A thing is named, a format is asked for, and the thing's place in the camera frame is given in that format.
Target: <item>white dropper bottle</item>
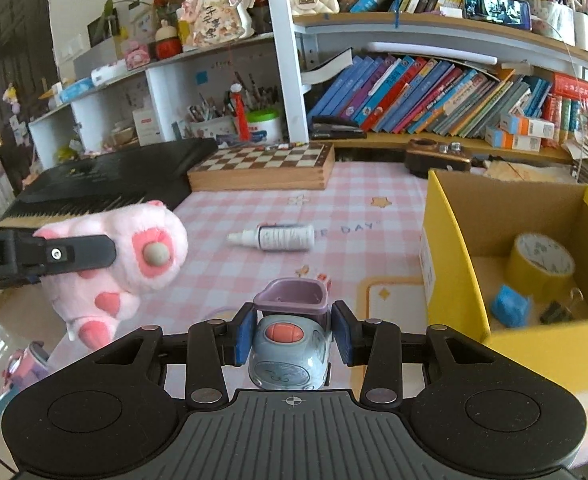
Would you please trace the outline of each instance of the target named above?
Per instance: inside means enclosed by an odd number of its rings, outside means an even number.
[[[228,242],[261,251],[309,251],[314,247],[314,226],[265,225],[258,229],[230,233]]]

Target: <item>smartphone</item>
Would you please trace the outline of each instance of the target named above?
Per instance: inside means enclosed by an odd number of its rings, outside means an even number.
[[[532,30],[530,4],[525,0],[463,0],[463,16],[468,20]]]

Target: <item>door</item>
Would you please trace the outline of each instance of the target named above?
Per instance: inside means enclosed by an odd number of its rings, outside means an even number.
[[[27,124],[47,109],[47,101],[38,97],[56,81],[48,0],[0,0],[0,159],[15,192],[30,173],[34,144],[29,134],[14,133],[14,113],[3,95],[14,85],[21,105],[18,123]]]

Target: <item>blue sponge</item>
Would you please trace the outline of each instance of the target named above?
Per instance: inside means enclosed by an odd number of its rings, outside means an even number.
[[[522,297],[515,290],[503,285],[497,297],[494,298],[490,310],[494,317],[506,327],[517,328],[527,325],[531,307],[528,298]]]

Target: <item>pink button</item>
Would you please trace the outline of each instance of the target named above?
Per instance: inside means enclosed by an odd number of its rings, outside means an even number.
[[[275,343],[295,343],[303,339],[303,331],[292,323],[274,323],[265,329],[267,339]]]

